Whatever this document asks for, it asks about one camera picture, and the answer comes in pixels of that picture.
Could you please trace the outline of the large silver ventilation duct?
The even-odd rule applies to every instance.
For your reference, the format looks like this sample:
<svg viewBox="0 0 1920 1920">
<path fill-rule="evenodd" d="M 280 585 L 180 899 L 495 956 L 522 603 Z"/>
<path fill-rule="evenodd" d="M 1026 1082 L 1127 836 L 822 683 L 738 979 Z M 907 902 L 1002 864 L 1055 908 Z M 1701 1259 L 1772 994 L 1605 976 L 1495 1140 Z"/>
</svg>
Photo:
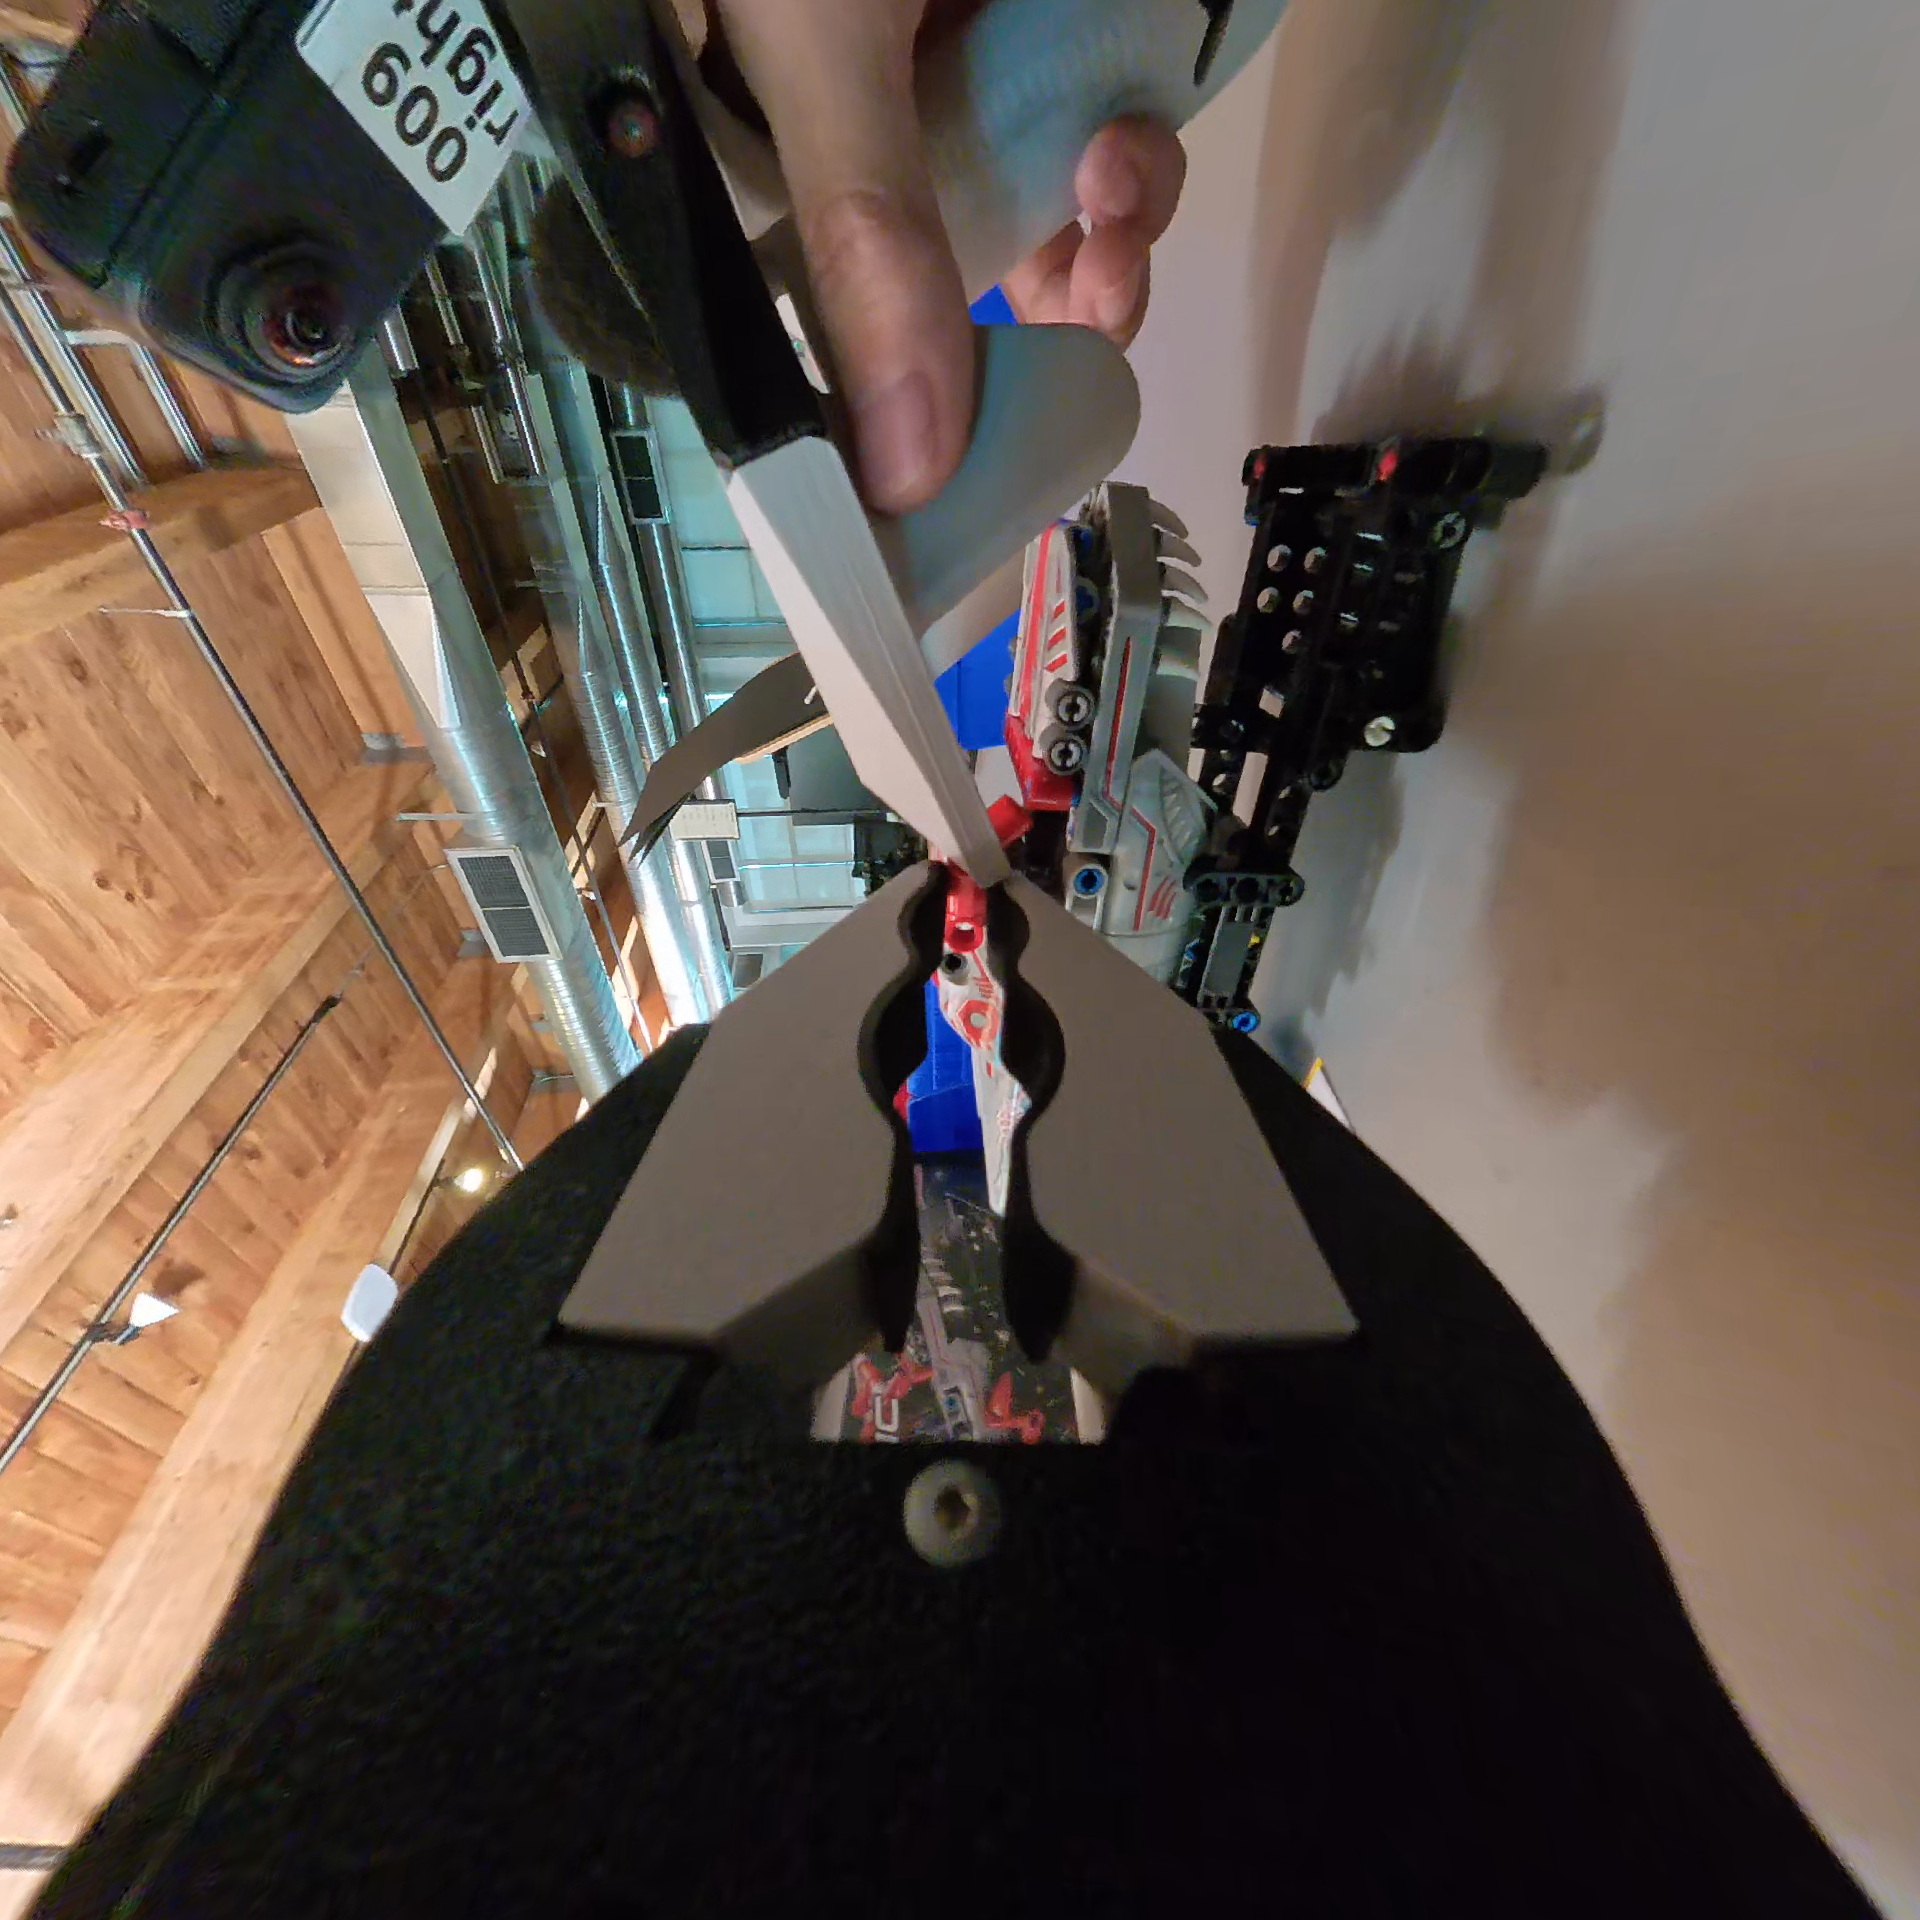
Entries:
<svg viewBox="0 0 1920 1920">
<path fill-rule="evenodd" d="M 638 1069 L 640 1049 L 621 1021 L 383 350 L 367 348 L 323 408 L 296 416 L 291 438 L 446 786 L 456 818 L 452 846 L 526 857 L 560 956 L 518 970 L 541 1001 L 577 1094 L 598 1100 Z"/>
</svg>

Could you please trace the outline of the slim silver ventilation duct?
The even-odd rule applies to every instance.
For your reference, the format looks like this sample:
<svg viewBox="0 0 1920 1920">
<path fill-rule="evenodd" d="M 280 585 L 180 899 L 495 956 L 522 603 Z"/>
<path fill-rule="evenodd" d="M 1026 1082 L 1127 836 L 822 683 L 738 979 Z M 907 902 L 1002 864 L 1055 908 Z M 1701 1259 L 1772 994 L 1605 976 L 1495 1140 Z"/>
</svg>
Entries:
<svg viewBox="0 0 1920 1920">
<path fill-rule="evenodd" d="M 524 442 L 539 469 L 541 506 L 524 512 L 526 538 L 541 590 L 567 628 L 562 670 L 666 1011 L 685 1025 L 710 1021 L 727 1002 L 724 951 L 713 898 L 700 876 L 685 873 L 674 842 L 643 851 L 629 839 L 647 774 L 676 742 L 676 707 L 661 676 L 595 380 L 562 345 L 537 297 L 537 183 L 517 163 L 473 238 L 478 257 L 495 273 L 501 368 L 517 390 Z"/>
</svg>

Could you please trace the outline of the person's right hand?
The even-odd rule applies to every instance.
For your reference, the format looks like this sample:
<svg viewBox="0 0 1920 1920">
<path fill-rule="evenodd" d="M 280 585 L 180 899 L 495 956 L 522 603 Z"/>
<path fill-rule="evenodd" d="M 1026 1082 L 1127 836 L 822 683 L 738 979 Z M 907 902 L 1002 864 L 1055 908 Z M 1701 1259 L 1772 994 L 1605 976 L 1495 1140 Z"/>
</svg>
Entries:
<svg viewBox="0 0 1920 1920">
<path fill-rule="evenodd" d="M 933 501 L 973 442 L 975 327 L 929 171 L 915 67 L 978 10 L 707 6 L 774 131 L 861 489 L 885 516 Z M 1073 219 L 1002 279 L 1015 317 L 1085 326 L 1127 348 L 1187 179 L 1176 131 L 1140 117 L 1097 131 L 1076 171 Z"/>
</svg>

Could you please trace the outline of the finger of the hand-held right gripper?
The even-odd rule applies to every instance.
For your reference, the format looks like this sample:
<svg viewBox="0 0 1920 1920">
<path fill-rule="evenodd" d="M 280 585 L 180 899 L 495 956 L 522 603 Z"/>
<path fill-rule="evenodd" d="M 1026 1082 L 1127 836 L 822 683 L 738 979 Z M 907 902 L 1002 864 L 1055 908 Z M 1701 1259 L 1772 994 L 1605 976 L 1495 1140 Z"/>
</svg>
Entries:
<svg viewBox="0 0 1920 1920">
<path fill-rule="evenodd" d="M 841 451 L 796 438 L 727 478 L 732 512 L 861 782 L 978 884 L 1011 860 Z"/>
</svg>

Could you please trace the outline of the white desk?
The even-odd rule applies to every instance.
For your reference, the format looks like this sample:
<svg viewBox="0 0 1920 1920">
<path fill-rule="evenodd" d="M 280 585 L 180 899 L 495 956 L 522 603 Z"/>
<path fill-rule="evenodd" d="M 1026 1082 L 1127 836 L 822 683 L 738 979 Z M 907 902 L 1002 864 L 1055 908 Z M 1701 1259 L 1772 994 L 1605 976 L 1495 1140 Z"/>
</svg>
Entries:
<svg viewBox="0 0 1920 1920">
<path fill-rule="evenodd" d="M 1268 1001 L 1549 1338 L 1916 1914 L 1916 6 L 1292 6 L 1258 438 L 1504 431 Z"/>
</svg>

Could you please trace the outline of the dark toy brick set box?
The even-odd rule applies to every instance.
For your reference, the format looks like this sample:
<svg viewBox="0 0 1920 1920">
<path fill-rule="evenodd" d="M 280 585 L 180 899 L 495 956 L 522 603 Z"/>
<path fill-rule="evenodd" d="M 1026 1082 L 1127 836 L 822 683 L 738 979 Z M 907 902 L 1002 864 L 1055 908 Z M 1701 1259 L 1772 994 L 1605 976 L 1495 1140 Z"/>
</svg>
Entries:
<svg viewBox="0 0 1920 1920">
<path fill-rule="evenodd" d="M 920 1271 L 901 1347 L 866 1344 L 822 1390 L 812 1434 L 866 1445 L 1080 1442 L 1073 1375 L 1005 1319 L 1002 1217 L 981 1158 L 915 1166 Z"/>
</svg>

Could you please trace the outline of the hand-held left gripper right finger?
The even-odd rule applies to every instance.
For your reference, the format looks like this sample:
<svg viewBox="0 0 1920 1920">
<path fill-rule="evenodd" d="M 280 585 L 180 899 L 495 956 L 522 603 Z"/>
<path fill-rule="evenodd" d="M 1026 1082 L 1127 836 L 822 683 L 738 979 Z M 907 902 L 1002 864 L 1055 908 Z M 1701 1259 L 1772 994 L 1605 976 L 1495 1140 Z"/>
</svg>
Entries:
<svg viewBox="0 0 1920 1920">
<path fill-rule="evenodd" d="M 1220 1033 L 1022 876 L 981 918 L 1005 1310 L 1069 1369 L 1080 1439 L 1148 1375 L 1357 1338 Z"/>
</svg>

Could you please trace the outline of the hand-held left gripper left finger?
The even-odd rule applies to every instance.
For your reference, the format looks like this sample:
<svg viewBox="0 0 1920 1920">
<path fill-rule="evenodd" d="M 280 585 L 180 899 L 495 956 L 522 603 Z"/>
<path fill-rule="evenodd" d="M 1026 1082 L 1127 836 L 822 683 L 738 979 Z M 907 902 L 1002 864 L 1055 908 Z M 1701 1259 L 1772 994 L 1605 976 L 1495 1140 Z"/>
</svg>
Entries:
<svg viewBox="0 0 1920 1920">
<path fill-rule="evenodd" d="M 915 1326 L 915 1143 L 950 868 L 920 860 L 718 1016 L 558 1329 L 822 1390 Z"/>
</svg>

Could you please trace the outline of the grey red toy brick vehicle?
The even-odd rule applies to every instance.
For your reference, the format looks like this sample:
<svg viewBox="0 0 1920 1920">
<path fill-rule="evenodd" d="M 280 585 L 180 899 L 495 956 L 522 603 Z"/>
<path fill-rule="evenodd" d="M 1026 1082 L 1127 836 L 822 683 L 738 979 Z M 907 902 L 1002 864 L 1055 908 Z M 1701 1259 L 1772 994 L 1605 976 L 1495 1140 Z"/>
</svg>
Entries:
<svg viewBox="0 0 1920 1920">
<path fill-rule="evenodd" d="M 1184 522 L 1103 482 L 1023 554 L 1002 748 L 1036 818 L 1013 866 L 1223 1025 L 1303 902 L 1310 802 L 1443 733 L 1468 542 L 1555 466 L 1540 438 L 1256 445 L 1252 551 L 1220 621 Z"/>
</svg>

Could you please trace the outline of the small blue storage bin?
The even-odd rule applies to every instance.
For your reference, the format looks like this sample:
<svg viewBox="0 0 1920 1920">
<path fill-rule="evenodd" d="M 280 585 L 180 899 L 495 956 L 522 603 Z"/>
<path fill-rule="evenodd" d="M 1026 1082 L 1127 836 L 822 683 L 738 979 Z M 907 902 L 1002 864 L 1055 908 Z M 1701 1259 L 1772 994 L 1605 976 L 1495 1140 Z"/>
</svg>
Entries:
<svg viewBox="0 0 1920 1920">
<path fill-rule="evenodd" d="M 925 1059 L 894 1095 L 920 1158 L 991 1155 L 1001 1065 L 997 1001 L 935 970 L 925 984 Z"/>
</svg>

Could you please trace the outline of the dark foam board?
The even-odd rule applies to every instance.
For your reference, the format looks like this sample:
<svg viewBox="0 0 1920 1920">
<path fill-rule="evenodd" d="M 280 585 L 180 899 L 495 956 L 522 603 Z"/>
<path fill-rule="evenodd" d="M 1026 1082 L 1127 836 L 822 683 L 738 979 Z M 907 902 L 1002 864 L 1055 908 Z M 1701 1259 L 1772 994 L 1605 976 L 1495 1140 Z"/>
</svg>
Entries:
<svg viewBox="0 0 1920 1920">
<path fill-rule="evenodd" d="M 724 766 L 776 755 L 825 726 L 830 712 L 810 663 L 801 652 L 785 654 L 661 755 L 616 836 L 618 849 L 644 859 L 674 814 Z"/>
</svg>

